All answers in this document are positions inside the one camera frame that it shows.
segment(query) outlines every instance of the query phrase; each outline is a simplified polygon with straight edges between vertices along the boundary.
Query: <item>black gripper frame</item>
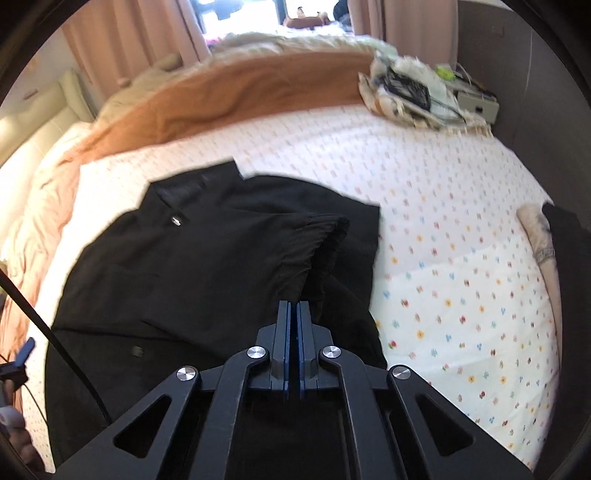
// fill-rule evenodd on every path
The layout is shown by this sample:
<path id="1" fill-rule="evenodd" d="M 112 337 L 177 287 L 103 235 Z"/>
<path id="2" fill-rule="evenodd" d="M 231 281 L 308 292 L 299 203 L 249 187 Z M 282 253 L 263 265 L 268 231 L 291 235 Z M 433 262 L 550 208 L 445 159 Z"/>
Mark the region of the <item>black gripper frame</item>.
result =
<path id="1" fill-rule="evenodd" d="M 260 349 L 244 350 L 221 367 L 195 369 L 192 378 L 174 372 L 53 478 L 224 480 L 247 391 L 268 392 L 279 402 L 339 395 L 351 480 L 534 478 L 409 367 L 370 367 L 344 349 L 326 356 L 323 349 L 331 345 L 330 332 L 313 324 L 306 302 L 282 301 L 277 323 L 259 330 L 263 356 Z M 130 443 L 137 431 L 145 442 Z"/>

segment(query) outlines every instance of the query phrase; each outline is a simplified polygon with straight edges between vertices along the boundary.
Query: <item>rolled towel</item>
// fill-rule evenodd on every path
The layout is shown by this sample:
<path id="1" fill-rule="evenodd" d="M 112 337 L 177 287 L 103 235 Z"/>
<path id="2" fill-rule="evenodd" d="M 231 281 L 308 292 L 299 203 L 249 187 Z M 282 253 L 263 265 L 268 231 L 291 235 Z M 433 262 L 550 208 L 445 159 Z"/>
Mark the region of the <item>rolled towel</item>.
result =
<path id="1" fill-rule="evenodd" d="M 517 209 L 517 218 L 530 239 L 535 261 L 540 268 L 546 284 L 546 290 L 550 297 L 550 304 L 554 315 L 554 324 L 556 326 L 558 360 L 562 363 L 562 307 L 558 269 L 556 268 L 556 257 L 554 256 L 550 224 L 542 213 L 541 206 L 534 203 L 526 203 L 519 207 Z"/>

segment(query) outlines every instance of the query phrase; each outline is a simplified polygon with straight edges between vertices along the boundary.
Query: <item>wall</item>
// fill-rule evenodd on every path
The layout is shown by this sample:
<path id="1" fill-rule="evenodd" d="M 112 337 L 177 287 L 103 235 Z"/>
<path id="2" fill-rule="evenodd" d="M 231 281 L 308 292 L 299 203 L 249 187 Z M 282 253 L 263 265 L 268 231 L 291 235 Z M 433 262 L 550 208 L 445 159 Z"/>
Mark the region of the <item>wall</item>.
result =
<path id="1" fill-rule="evenodd" d="M 591 109 L 550 47 L 515 12 L 460 1 L 458 61 L 498 97 L 495 136 L 591 227 Z"/>
<path id="2" fill-rule="evenodd" d="M 506 6 L 501 0 L 464 0 L 464 1 L 476 2 L 479 4 L 493 5 L 495 7 L 501 7 L 501 8 L 506 8 L 506 9 L 510 10 L 510 8 L 508 6 Z"/>
<path id="3" fill-rule="evenodd" d="M 2 105 L 0 105 L 0 118 L 18 108 L 26 94 L 58 79 L 69 68 L 78 71 L 86 97 L 94 107 L 95 112 L 97 112 L 104 100 L 85 75 L 80 72 L 66 38 L 59 29 L 47 39 L 17 78 Z"/>

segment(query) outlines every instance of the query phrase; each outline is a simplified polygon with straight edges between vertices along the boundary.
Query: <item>headboard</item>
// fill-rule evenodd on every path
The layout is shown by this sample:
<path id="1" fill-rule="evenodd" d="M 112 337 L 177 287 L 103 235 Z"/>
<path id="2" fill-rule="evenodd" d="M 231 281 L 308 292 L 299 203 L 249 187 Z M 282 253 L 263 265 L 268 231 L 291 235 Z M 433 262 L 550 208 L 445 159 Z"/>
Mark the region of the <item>headboard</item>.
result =
<path id="1" fill-rule="evenodd" d="M 74 123 L 93 120 L 74 70 L 0 119 L 0 247 L 22 214 L 33 175 L 49 149 Z"/>

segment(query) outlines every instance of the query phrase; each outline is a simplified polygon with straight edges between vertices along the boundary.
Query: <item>human hand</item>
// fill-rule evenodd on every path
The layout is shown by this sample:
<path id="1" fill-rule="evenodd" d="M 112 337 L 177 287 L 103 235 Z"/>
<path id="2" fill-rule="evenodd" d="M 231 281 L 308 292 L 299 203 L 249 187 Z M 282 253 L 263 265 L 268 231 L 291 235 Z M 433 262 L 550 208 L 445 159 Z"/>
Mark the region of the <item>human hand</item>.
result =
<path id="1" fill-rule="evenodd" d="M 9 441 L 22 461 L 36 472 L 44 472 L 45 465 L 41 460 L 41 455 L 33 446 L 31 435 L 26 429 L 26 422 L 22 414 L 14 408 L 14 383 L 12 380 L 4 382 L 4 397 L 9 406 L 0 407 L 0 423 L 9 431 Z"/>

